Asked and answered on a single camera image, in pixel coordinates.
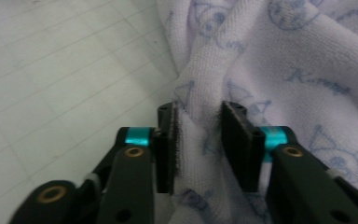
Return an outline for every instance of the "brass screw hole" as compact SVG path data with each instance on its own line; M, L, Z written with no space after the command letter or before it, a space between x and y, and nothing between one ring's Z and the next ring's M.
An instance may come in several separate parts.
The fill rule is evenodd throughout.
M292 157L302 157L304 155L300 149L295 147L286 147L283 152Z
M43 190L38 196L37 201L40 203L54 203L66 194L64 186L53 186Z
M139 147L132 147L126 150L126 155L128 157L140 157L144 155L144 150Z

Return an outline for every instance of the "white tile floor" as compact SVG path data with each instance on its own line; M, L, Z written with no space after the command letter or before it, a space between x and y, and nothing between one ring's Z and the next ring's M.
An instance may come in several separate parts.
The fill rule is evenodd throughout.
M155 0L0 0L0 223L156 126L176 77Z

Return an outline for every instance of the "screw hole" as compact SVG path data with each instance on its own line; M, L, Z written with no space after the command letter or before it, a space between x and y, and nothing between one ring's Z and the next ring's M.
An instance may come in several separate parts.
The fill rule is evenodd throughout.
M116 221L126 222L131 219L131 211L128 209L123 209L116 214Z
M283 152L286 153L289 156L292 157L302 157L303 156L303 152L295 147L286 147L283 149Z
M345 214L341 211L333 210L330 212L330 215L339 222L342 222L342 223L350 223L351 222L351 218L348 217L347 214Z
M66 194L66 187L53 186L48 189L44 189L38 196L37 201L39 203L54 203L62 198Z
M125 151L128 157L140 157L144 154L144 150L139 147L132 147Z

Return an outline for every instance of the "teal joint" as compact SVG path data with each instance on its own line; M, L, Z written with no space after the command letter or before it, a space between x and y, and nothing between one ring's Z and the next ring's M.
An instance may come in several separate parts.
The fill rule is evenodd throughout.
M264 162L272 162L271 152L280 144L287 144L287 136L284 130L278 126L260 127L261 131L266 135L264 144L266 155Z
M125 142L130 145L148 147L149 136L150 128L129 128Z

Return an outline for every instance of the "tile grout line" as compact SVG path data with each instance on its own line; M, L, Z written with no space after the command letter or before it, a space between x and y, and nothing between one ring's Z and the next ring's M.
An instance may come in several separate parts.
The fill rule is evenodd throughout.
M37 6L37 7L30 7L30 8L28 8L28 9L26 9L26 10L24 10L24 11L18 13L18 14L9 16L9 17L4 18L4 19L1 19L0 22L2 22L2 21L9 21L9 20L12 19L13 17L20 16L20 15L23 14L23 13L32 11L32 10L37 9L37 8L40 8L40 7L45 7L45 6L47 6L47 5L50 5L50 4L55 3L55 2L58 2L58 1L60 1L60 0L54 0L54 1L50 2L50 3L44 4L44 5L41 5L41 6Z
M50 122L52 122L53 120L55 120L56 117L54 119L49 120L48 122L46 122L45 124L42 125L42 127L46 126L47 124L49 124ZM14 143L11 143L8 140L8 137L5 135L5 133L2 131L2 128L0 126L0 133L2 134L2 136L5 138L5 140L7 141L9 150L13 153L13 155L15 156L16 161L19 163L19 165L21 166L22 171L27 175L27 178L30 177L30 175L28 174L27 170L24 167L24 164L21 162L19 155L17 154L16 150L14 150L13 145L20 142L20 140L15 141Z
M92 10L95 9L95 8L96 8L96 7L92 8L92 9L90 9L90 10L88 10L88 11L85 11L85 12L83 12L83 13L81 13L81 14L77 14L77 12L76 12L76 14L77 14L77 16L80 16L80 15L83 15L83 14L86 14L86 13L92 11ZM136 14L138 14L138 13L141 13L141 12L144 11L144 10L141 10L141 11L139 11L139 12L133 14L133 15L136 15ZM66 20L64 20L64 21L61 21L61 22L57 23L57 24L51 25L51 26L49 26L49 27L46 27L45 29L40 30L40 31L38 31L38 32L36 32L36 33L34 33L34 34L31 34L31 35L36 35L36 34L39 33L39 32L48 31L48 29L50 29L50 28L52 28L52 27L54 27L54 26L60 25L60 24L62 24L62 23L64 23L64 22L66 22L66 21L69 21L69 20L73 19L74 17L68 18L68 19L66 19ZM62 47L60 47L58 50L54 50L54 51L52 51L51 53L49 53L49 54L43 56L42 58L36 59L35 61L32 61L32 62L27 63L27 64L25 64L25 65L21 65L21 64L20 64L20 61L17 59L17 57L15 56L14 52L11 50L11 48L8 47L8 45L10 45L10 44L12 44L12 43L19 42L19 41L21 41L21 40L23 40L23 39L25 39L25 38L27 38L27 37L29 37L29 36L31 36L31 35L27 35L26 37L23 37L23 38L21 38L21 39L19 39L19 40L16 40L16 41L12 42L12 43L9 43L9 44L5 43L5 42L2 40L2 36L0 35L0 39L1 39L2 43L4 43L4 45L3 45L2 47L0 47L0 49L5 48L5 49L7 49L7 50L10 52L10 55L16 60L16 67L17 67L16 70L13 70L13 71L11 71L11 72L9 72L9 73L7 73L7 74L4 74L4 75L1 76L0 78L6 77L6 76L8 76L8 75L10 75L10 74L12 74L12 73L14 73L14 72L18 72L18 71L20 71L22 68L27 67L27 66L29 66L29 65L32 64L32 63L37 63L37 62L39 62L39 61L41 61L41 60L47 58L47 57L50 56L51 54L54 54L54 53L56 53L56 52L58 52L58 51L60 51L60 50L66 49L66 48L68 48L68 47L71 46L71 45L74 45L74 44L76 44L76 43L78 43L78 42L80 42L80 41L82 41L82 40L84 40L84 39L86 39L86 38L91 37L92 35L96 35L96 34L100 33L101 31L106 30L106 29L108 29L108 28L114 26L115 24L117 24L117 23L119 23L119 22L121 22L121 21L126 21L126 22L131 26L131 28L132 28L136 33L138 33L138 34L140 35L138 38L132 40L130 43L134 42L135 40L138 40L138 39L141 38L141 37L145 37L146 35L150 35L152 32L155 32L155 31L159 28L159 27L157 27L157 28L155 28L154 30L149 31L149 32L146 33L146 34L141 35L141 34L133 27L133 25L127 20L127 18L123 17L122 15L121 15L121 17L122 17L122 19L121 19L120 21L116 21L116 22L112 23L111 25L109 25L109 26L107 26L107 27L105 27L105 28L103 28L103 29L101 29L101 30L93 31L90 35L86 35L86 36L84 36L83 38L78 39L77 41L75 41L75 42L73 42L73 43L71 43L71 44L69 44L69 45L62 46ZM119 49L122 49L122 48L128 46L130 43L127 43L127 44L125 44L125 45L123 45L123 46L120 46L118 49L109 50L109 51L110 51L110 53L114 53L114 52L118 51Z
M156 29L153 30L153 31L150 31L150 32L147 33L146 35L148 35L148 34L154 32L154 31L156 31L157 29L158 29L158 28L156 28ZM140 37L134 39L134 40L131 41L130 43L135 42L135 41L139 40L140 38L142 38L143 40L145 40L145 39L144 39L144 36L145 36L145 35L141 35ZM77 43L78 41L81 41L81 40L83 40L83 39L85 39L85 38L88 38L88 37L90 37L90 35L88 35L88 36L86 36L86 37L84 37L84 38L82 38L82 39L80 39L80 40L77 40L75 43ZM153 51L157 52L152 46L150 46L149 43L147 43L147 41L145 41L145 42L146 42L146 44L147 44L150 48L153 49ZM126 44L126 45L124 45L124 46L122 46L122 47L116 49L115 51L124 48L125 46L129 45L130 43L128 43L128 44ZM93 61L93 62L91 62L91 63L88 63L87 65L85 65L85 66L83 66L83 67L81 67L81 68L79 68L79 69L76 69L74 72L72 72L72 73L68 74L67 76L65 76L65 77L63 77L63 78L57 80L56 82L52 83L52 84L49 85L48 87L54 85L55 83L57 83L57 82L59 82L59 81L65 79L65 78L67 78L67 77L69 77L69 76L72 76L75 72L78 72L79 70L81 70L81 69L83 69L83 68L85 68L85 67L87 67L87 66L90 66L91 64L94 64L94 63L98 62L99 60L101 60L101 58L103 58L103 57L105 57L105 56L107 56L107 55L109 55L109 54L112 54L112 53L114 53L115 51L109 52L109 53L105 54L104 56L102 56L102 57L96 59L95 61ZM157 59L158 57L161 57L161 55L164 54L164 53L158 53L158 52L157 52L157 55L158 55L158 56L156 56L156 57L153 58L152 60L155 60L155 59ZM128 75L130 75L130 74L132 74L132 73L134 73L134 72L136 72L136 71L138 71L138 70L141 69L143 66L145 66L147 63L151 63L151 61L148 61L148 62L146 62L146 63L140 65L137 69L135 69L134 71L128 73L126 76L128 76ZM14 72L18 72L18 71L20 71L20 70L22 70L22 68L11 72L11 73L5 75L4 77L6 77L6 76L8 76L8 75L10 75L10 74L12 74L12 73L14 73ZM67 112L69 112L70 110L72 110L74 107L83 104L84 102L86 102L86 101L89 100L90 98L94 97L95 95L99 94L100 92L104 91L105 89L111 87L112 85L114 85L115 83L117 83L118 81L120 81L121 79L123 79L124 77L121 77L120 79L118 79L118 80L116 80L114 83L112 83L111 85L109 85L109 86L107 86L107 87L105 87L105 88L103 88L103 89L101 89L101 90L99 90L99 91L96 91L94 94L91 95L91 97L87 98L86 100L82 101L81 103L79 103L79 104L77 104L77 105L74 105L74 106L71 107L69 110L65 111L64 113L62 113L62 114L60 114L60 115L55 114L56 117L55 117L54 119L57 119L57 118L61 117L62 115L66 114ZM26 99L31 98L32 96L34 96L34 95L36 95L36 94L38 94L38 93L42 93L43 90L40 90L40 89L41 89L41 88L38 88L38 91L36 91L36 92L34 92L33 94L30 94L29 96L27 96L27 97L21 99L20 101L16 102L16 103L13 104L13 105L17 105L17 104L19 104L19 103L25 101ZM8 106L7 108L1 110L0 113L2 113L2 112L4 112L4 111L8 110L8 109L11 108L13 105L10 105L10 106ZM23 137L20 138L19 140L16 140L15 142L13 142L13 144L19 142L21 139L25 138L26 136L28 136L28 135L34 133L36 130L34 130L34 131L32 131L32 132L26 134L25 136L23 136ZM1 127L0 127L0 133L6 138L6 140L7 140L7 142L8 142L9 145L13 145L13 144L10 143L10 141L8 141L7 136L2 132Z
M153 95L156 94L157 92L161 91L163 88L167 87L172 81L174 81L174 79L171 80L171 81L169 81L169 82L167 82L166 84L164 84L164 85L163 85L161 88L159 88L158 90L156 90L156 91L150 93L148 96L146 96L144 99L142 99L141 102L144 101L145 99L151 98L151 96L153 96ZM97 131L95 131L94 133L92 133L90 136L86 137L83 141L81 141L81 142L79 142L79 143L76 143L75 146L71 147L70 149L68 149L68 150L66 150L64 153L62 153L62 154L60 155L60 158L61 158L62 156L64 156L65 154L69 153L70 151L72 151L74 148L76 148L76 147L78 147L79 145L83 144L85 141L89 140L92 136L94 136L96 133L98 133L99 131L101 131L101 130L103 130L104 128L106 128L108 125L110 125L110 124L112 124L113 122L115 122L116 120L120 119L123 115L125 115L128 111L132 110L132 109L135 108L136 106L137 106L137 105L133 105L132 107L130 107L129 109L127 109L125 112L123 112L123 113L121 113L119 116L117 116L115 119L113 119L112 121L106 123L102 128L98 129ZM15 150L12 148L12 146L10 145L9 147L10 147L10 149L12 150L12 152L13 152L16 156L18 156L17 153L15 153ZM24 180L22 180L19 184L17 184L17 185L14 186L13 188L11 188L11 189L7 190L5 193L3 193L3 194L0 196L0 198L2 198L4 195L8 194L10 191L12 191L14 188L16 188L18 185L22 184L23 182L28 181L28 180L33 181L32 177L33 177L34 175L40 173L42 170L44 170L45 168L47 168L49 165L51 165L51 164L52 164L53 162L55 162L56 160L53 160L53 161L49 162L48 164L46 164L45 166L43 166L42 168L40 168L39 170L37 170L36 172L34 172L32 175L29 175L28 172L24 171L24 173L26 173L28 176L27 176Z
M22 102L22 101L24 101L24 100L30 98L30 97L33 96L33 95L36 95L36 94L38 94L38 93L41 93L42 91L48 89L49 87L51 87L52 85L54 85L54 84L56 84L56 83L58 83L58 82L64 80L65 78L67 78L67 77L69 77L69 76L73 76L76 72L78 72L78 71L84 69L85 67L88 67L88 66L90 66L90 65L92 65L92 64L94 64L94 63L97 63L97 62L100 61L102 58L104 58L104 57L106 57L106 56L108 56L108 55L113 54L114 52L116 52L116 51L119 50L119 49L123 49L124 47L128 46L129 44L131 44L131 43L133 43L133 42L135 42L135 41L138 41L138 40L141 39L141 38L142 38L143 40L145 40L143 36L140 36L140 37L138 37L138 38L132 40L130 43L128 43L128 44L126 44L126 45L123 45L122 47L116 49L115 51L113 51L113 52L109 51L108 53L106 53L106 54L104 54L103 56L99 57L98 59L92 61L91 63L87 63L87 64L84 65L83 67L76 69L75 71L71 72L70 74L68 74L68 75L66 75L66 76L64 76L64 77L62 77L62 78L60 78L60 79L57 79L55 82L49 84L49 85L46 86L45 88L40 88L36 83L34 83L34 81L32 80L32 78L30 77L30 75L29 75L27 72L23 71L23 68L24 68L25 66L23 66L23 67L21 67L21 68L19 68L19 69L17 69L17 70L14 70L14 71L12 71L12 72L10 72L10 73L8 73L8 74L6 74L6 75L0 77L0 79L1 79L1 78L10 76L10 75L12 75L13 73L22 71L23 74L26 75L29 79L31 79L31 81L37 86L37 91L33 92L32 94L26 96L25 98L19 100L18 102L14 103L14 104L9 105L8 107L6 107L6 108L4 108L4 109L1 109L1 110L0 110L0 113L2 113L2 112L4 112L4 111L8 110L8 109L11 108L13 105L16 105L16 104L18 104L18 103L20 103L20 102ZM156 55L157 55L157 56L156 56L155 58L153 58L151 61L157 59L158 57L161 57L164 53L167 52L167 51L165 51L165 52L163 52L163 53L159 53L159 52L157 52L152 46L150 46L150 44L147 43L146 40L145 40L145 42L146 42L146 44L147 44L153 51L156 52ZM135 72L135 71L138 71L142 66L145 66L147 63L150 63L151 61L148 61L148 62L146 62L146 63L141 64L138 68L136 68L136 69L133 70L132 72L128 73L127 75L132 74L132 73ZM103 88L102 90L97 91L97 93L99 93L99 92L101 92L101 91L107 89L108 87L110 87L110 86L112 86L113 84L115 84L117 81L115 81L115 82L112 83L111 85L109 85L109 86Z
M32 63L36 63L36 62L38 62L38 61L41 61L41 60L43 60L44 58L46 58L46 57L48 57L48 56L50 56L50 55L52 55L52 54L54 54L54 53L56 53L56 52L62 50L62 49L65 49L65 48L67 48L67 47L69 47L69 46L71 46L71 45L76 44L77 42L80 42L80 41L82 41L82 40L84 40L84 39L86 39L86 38L91 37L92 35L95 35L95 33L94 33L94 34L91 34L91 35L87 35L87 36L85 36L85 37L83 37L83 38L77 40L76 42L74 42L74 43L72 43L72 44L70 44L70 45L67 45L67 46L65 46L64 48L61 48L61 49L59 49L59 50L56 50L56 51L54 51L54 52L52 52L52 53L50 53L50 54L44 56L43 58L40 58L40 59L38 59L38 60L32 62ZM139 38L141 38L141 37L138 37L138 38L134 39L134 40L131 41L130 43L132 43L132 42L138 40ZM13 56L13 58L15 58L16 61L17 61L17 58L14 57L13 52L11 51L11 49L7 48L7 50L9 50L9 53L10 53L10 54ZM90 62L90 63L87 63L87 64L84 65L83 67L77 68L75 71L73 71L73 72L69 73L68 75L66 75L65 77L62 77L62 78L58 79L57 81L51 83L50 85L46 86L44 89L43 89L43 88L40 88L40 87L38 86L38 87L37 87L37 88L38 88L38 91L34 92L33 94L30 94L29 96L27 96L27 97L23 98L22 100L20 100L20 101L14 103L13 105L16 105L17 103L22 102L22 101L25 100L25 99L28 99L28 98L31 97L32 95L38 94L39 92L48 89L50 86L52 86L52 85L54 85L54 84L60 82L61 80L65 79L65 78L67 78L67 77L69 77L69 76L72 76L74 73L76 73L76 72L78 72L78 71L84 69L84 68L87 67L87 66L90 66L90 65L92 65L92 64L94 64L94 63L96 63L96 62L98 62L98 61L101 60L102 58L104 58L104 57L106 57L107 55L110 55L110 54L112 54L112 53L114 53L114 52L115 52L115 51L111 52L110 50L108 50L108 53L104 54L103 56L99 57L98 59L96 59L96 60L94 60L94 61L92 61L92 62ZM22 72L24 73L24 75L26 75L26 76L27 76L29 79L31 79L31 81L34 83L34 81L32 80L32 78L30 77L30 75L29 75L27 72L23 71L23 68L26 67L26 66L28 66L28 65L30 65L30 64L26 64L26 65L24 65L24 66L19 66L16 70L13 70L13 71L11 71L11 72L9 72L9 73L7 73L7 74L1 76L0 79L1 79L1 78L4 78L4 77L7 77L7 76L10 76L10 75L12 75L13 73L22 71ZM0 113L2 113L3 111L6 111L7 109L9 109L10 107L12 107L13 105L9 105L7 108L0 110Z
M145 10L151 8L151 7L154 7L154 6L156 6L156 5L157 5L157 3L155 3L155 4L151 5L151 6L148 6L148 7L144 8L144 9L142 9L142 10L140 10L140 11L137 11L137 12L135 12L135 13L133 13L133 14L130 14L129 16L124 17L124 18L127 19L127 18L129 18L129 17L135 16L136 14L141 13L141 12L143 12L143 11L145 11Z
M37 131L38 129L45 127L46 125L48 125L48 124L49 124L50 122L52 122L53 120L58 119L59 117L62 117L63 115L69 113L69 112L70 112L72 109L74 109L75 107L77 107L77 106L79 106L79 105L85 103L86 101L88 101L88 100L91 99L92 97L95 97L96 95L99 95L102 91L104 91L104 90L110 88L111 86L115 85L117 82L119 82L119 81L122 80L123 78L125 78L125 77L127 77L127 76L129 76L129 75L131 75L131 74L133 74L133 73L135 73L135 72L138 72L139 70L142 69L143 66L147 65L148 63L151 63L151 62L147 62L147 63L142 64L139 68L137 68L137 69L135 69L134 71L132 71L132 72L126 74L125 76L119 78L118 80L116 80L115 82L113 82L112 84L110 84L109 86L107 86L107 87L105 87L105 88L103 88L103 89L101 89L101 90L99 90L99 91L96 91L96 92L93 93L90 97L88 97L88 98L86 98L85 100L83 100L82 102L80 102L80 103L78 103L78 104L72 106L70 109L66 110L65 112L62 112L60 115L57 115L57 114L55 113L54 109L51 107L51 105L47 102L47 103L48 103L48 107L51 109L52 112L54 112L55 118L52 119L52 120L50 120L50 121L48 121L46 124L43 124L43 125L40 126L39 128L37 128L37 129L31 131L30 133L27 133L27 134L24 135L22 138L16 140L16 141L13 142L13 143L10 143L10 141L8 141L8 139L6 139L7 142L8 142L8 144L9 144L10 146L12 146L12 145L14 145L14 144L20 142L22 139L24 139L24 138L26 138L27 136L31 135L32 133L34 133L34 132ZM41 93L41 92L42 92L42 91L37 91L37 92L35 92L35 93L33 93L33 94L27 96L26 98L20 100L19 102L15 103L14 105L17 105L17 104L19 104L19 103L21 103L21 102L24 102L25 100L27 100L27 99L31 98L32 96L34 96L34 95L36 95L36 94L38 94L38 93ZM46 101L46 97L45 97L43 94L41 94L41 96L42 96L43 99ZM2 134L5 138L7 138L6 135L3 134L3 132L1 131L1 129L0 129L0 132L1 132L1 134Z

